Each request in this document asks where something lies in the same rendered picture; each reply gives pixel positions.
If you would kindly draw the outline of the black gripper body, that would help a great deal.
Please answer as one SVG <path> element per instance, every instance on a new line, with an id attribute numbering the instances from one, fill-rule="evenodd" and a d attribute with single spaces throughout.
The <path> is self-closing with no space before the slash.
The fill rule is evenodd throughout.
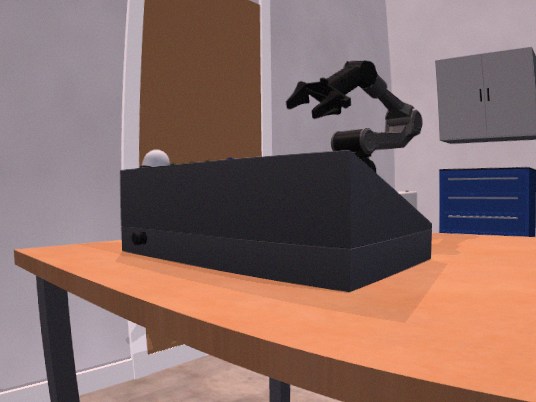
<path id="1" fill-rule="evenodd" d="M 322 77 L 320 78 L 320 82 L 306 83 L 306 87 L 309 88 L 308 93 L 319 102 L 322 102 L 330 91 L 333 90 L 340 93 L 343 108 L 351 106 L 351 98 L 345 95 L 347 93 L 347 85 L 338 75 L 332 75 L 327 79 Z"/>

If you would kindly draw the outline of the black angled console housing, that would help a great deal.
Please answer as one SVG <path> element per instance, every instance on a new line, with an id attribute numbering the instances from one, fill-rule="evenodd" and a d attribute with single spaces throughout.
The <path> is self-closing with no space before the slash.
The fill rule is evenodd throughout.
<path id="1" fill-rule="evenodd" d="M 432 223 L 350 150 L 227 159 L 120 170 L 122 251 L 343 292 L 431 259 Z"/>

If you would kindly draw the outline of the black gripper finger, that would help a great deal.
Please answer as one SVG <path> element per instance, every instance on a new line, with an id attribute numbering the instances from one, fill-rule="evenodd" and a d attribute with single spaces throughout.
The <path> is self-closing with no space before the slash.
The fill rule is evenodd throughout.
<path id="1" fill-rule="evenodd" d="M 301 104 L 309 104 L 309 88 L 306 88 L 306 82 L 298 82 L 293 94 L 286 101 L 287 109 L 292 109 Z"/>
<path id="2" fill-rule="evenodd" d="M 342 99 L 340 93 L 331 91 L 328 96 L 312 109 L 312 118 L 341 114 Z"/>

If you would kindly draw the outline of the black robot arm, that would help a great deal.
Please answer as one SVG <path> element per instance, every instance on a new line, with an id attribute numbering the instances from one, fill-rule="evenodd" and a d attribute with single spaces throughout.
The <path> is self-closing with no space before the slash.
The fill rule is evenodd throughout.
<path id="1" fill-rule="evenodd" d="M 333 75 L 338 75 L 345 81 L 347 93 L 359 86 L 370 97 L 381 97 L 378 99 L 388 109 L 385 132 L 377 133 L 364 128 L 337 131 L 331 138 L 333 151 L 350 150 L 376 172 L 374 162 L 369 160 L 371 154 L 378 149 L 404 148 L 413 137 L 420 134 L 422 116 L 418 110 L 413 110 L 415 108 L 412 105 L 402 102 L 387 89 L 386 82 L 377 74 L 371 61 L 347 61 L 344 68 Z"/>

